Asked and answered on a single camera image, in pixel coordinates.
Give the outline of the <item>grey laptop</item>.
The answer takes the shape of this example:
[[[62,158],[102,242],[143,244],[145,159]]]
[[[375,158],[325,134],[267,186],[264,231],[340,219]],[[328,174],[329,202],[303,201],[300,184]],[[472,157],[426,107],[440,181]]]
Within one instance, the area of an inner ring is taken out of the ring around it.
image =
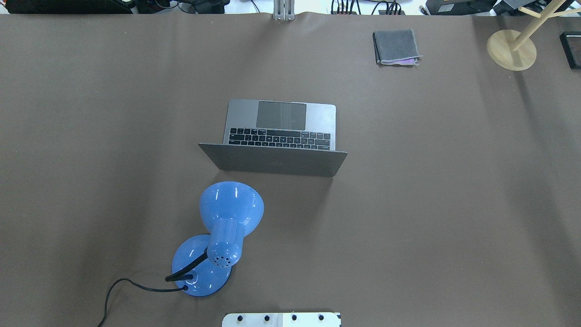
[[[220,170],[331,178],[347,158],[336,114],[332,104],[231,99],[222,142],[199,147]]]

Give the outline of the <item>blue desk lamp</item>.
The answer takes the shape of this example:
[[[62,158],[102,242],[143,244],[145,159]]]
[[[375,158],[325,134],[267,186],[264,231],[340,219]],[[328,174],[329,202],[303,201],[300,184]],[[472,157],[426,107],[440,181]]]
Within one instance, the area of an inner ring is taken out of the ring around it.
[[[223,288],[240,261],[243,243],[259,225],[264,201],[251,186],[235,181],[212,184],[201,194],[199,209],[206,234],[179,246],[165,278],[179,290],[205,297]]]

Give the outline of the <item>folded grey cloth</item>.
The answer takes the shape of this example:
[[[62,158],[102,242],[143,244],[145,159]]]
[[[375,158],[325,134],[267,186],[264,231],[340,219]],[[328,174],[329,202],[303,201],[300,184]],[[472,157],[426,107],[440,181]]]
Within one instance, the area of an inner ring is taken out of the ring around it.
[[[420,64],[421,54],[419,54],[415,33],[412,29],[374,31],[372,40],[377,64],[388,66],[417,66]]]

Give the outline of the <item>wooden stand with round base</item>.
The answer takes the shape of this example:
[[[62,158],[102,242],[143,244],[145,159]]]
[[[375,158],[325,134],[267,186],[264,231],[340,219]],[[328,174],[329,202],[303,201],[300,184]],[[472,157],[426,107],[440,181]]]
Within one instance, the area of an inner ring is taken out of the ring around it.
[[[531,35],[549,18],[581,12],[580,8],[559,11],[558,8],[564,3],[564,0],[552,0],[540,13],[533,12],[533,10],[523,6],[519,7],[517,10],[532,16],[534,19],[522,32],[506,29],[490,35],[486,42],[488,56],[498,66],[513,72],[530,68],[537,58],[536,47],[531,41]]]

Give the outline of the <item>dark tray with red interior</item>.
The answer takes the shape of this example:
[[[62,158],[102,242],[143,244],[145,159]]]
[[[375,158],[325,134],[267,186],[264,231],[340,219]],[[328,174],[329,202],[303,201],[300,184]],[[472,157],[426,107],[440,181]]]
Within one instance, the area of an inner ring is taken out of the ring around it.
[[[565,31],[560,35],[560,41],[569,68],[581,69],[581,32]]]

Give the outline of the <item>aluminium frame post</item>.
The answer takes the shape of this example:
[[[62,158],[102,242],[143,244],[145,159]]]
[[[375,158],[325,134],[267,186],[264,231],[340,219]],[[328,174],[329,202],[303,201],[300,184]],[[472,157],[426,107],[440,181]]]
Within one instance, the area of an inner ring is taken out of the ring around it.
[[[273,19],[275,21],[293,21],[295,16],[294,0],[273,1]]]

